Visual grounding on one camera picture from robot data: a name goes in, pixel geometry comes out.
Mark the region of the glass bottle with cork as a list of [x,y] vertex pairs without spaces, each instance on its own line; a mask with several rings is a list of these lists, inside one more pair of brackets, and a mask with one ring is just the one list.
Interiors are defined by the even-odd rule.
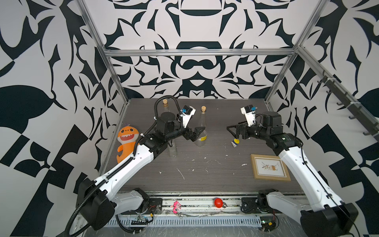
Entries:
[[175,139],[168,142],[168,150],[170,157],[174,158],[177,156],[177,146]]
[[170,112],[168,99],[163,99],[163,111],[164,112]]

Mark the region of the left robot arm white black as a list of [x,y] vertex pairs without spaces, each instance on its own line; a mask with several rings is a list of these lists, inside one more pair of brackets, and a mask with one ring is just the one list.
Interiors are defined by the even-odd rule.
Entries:
[[178,137],[196,141],[205,130],[204,127],[191,129],[188,123],[196,110],[185,106],[177,115],[164,112],[156,116],[154,124],[136,141],[132,153],[110,171],[95,180],[85,179],[78,188],[76,210],[70,217],[64,235],[70,236],[71,226],[80,214],[87,224],[74,237],[92,227],[94,230],[103,228],[113,216],[131,210],[143,211],[148,202],[148,195],[140,189],[134,189],[123,198],[117,198],[118,191],[140,169],[156,159],[168,146],[169,142]]

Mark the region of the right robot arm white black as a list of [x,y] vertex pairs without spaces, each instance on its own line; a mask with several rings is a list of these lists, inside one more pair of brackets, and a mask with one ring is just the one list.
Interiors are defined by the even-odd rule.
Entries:
[[259,114],[256,122],[253,107],[243,107],[246,120],[234,125],[234,138],[256,138],[266,142],[301,186],[309,205],[287,197],[279,191],[265,190],[259,198],[263,204],[278,210],[298,222],[309,237],[340,237],[349,235],[355,226],[358,210],[344,202],[326,183],[307,158],[303,142],[283,131],[281,115],[277,112]]

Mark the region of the orange shark plush toy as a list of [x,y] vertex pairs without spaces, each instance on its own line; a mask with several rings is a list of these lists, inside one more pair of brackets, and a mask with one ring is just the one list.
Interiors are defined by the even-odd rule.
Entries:
[[117,136],[117,140],[121,145],[118,147],[117,152],[121,155],[117,155],[117,163],[120,164],[125,158],[127,158],[133,151],[134,146],[139,137],[139,131],[130,125],[123,127]]

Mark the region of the wooden framed picture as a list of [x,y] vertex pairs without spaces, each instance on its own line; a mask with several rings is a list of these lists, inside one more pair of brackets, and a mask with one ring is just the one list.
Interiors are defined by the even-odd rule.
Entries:
[[279,157],[257,154],[251,154],[250,157],[255,179],[291,181],[288,168]]

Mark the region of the red ball knob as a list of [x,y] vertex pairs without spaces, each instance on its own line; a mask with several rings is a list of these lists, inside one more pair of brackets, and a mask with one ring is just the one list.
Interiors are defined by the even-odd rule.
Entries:
[[223,208],[224,207],[224,202],[221,198],[215,198],[214,199],[214,205],[216,208]]

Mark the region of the pink clip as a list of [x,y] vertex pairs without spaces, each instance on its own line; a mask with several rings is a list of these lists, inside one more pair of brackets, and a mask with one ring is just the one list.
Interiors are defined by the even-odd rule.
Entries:
[[173,208],[172,212],[175,215],[177,215],[179,213],[179,211],[181,210],[181,204],[179,203],[178,200],[176,200],[171,207]]

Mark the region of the green circuit board left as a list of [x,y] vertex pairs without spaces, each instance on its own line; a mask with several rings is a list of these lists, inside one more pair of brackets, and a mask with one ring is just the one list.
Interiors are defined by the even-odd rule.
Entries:
[[131,225],[148,225],[152,223],[154,220],[154,216],[151,215],[150,218],[138,216],[136,220],[131,221]]

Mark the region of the circuit board right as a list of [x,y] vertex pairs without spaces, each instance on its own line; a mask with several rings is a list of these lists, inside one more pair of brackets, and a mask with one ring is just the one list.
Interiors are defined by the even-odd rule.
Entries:
[[260,230],[266,233],[270,233],[278,228],[280,221],[276,218],[272,219],[261,219],[261,228]]

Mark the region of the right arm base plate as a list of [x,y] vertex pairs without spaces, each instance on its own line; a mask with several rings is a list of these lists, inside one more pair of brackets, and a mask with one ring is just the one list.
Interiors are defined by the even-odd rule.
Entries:
[[245,214],[266,212],[265,207],[262,204],[259,204],[257,197],[242,198],[240,210]]

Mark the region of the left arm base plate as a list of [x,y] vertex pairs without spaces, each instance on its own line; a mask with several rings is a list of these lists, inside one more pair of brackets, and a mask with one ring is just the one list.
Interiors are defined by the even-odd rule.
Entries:
[[144,209],[143,214],[159,215],[162,213],[163,199],[162,198],[150,198],[149,202]]

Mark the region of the black wall hook rack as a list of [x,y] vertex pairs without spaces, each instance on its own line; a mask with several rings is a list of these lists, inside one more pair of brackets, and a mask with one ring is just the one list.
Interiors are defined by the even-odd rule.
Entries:
[[364,136],[372,136],[379,142],[379,120],[359,102],[336,78],[331,77],[325,70],[322,71],[322,79],[318,84],[323,84],[328,88],[327,94],[334,95],[337,99],[337,105],[347,109],[351,115],[349,119],[358,120],[366,129]]

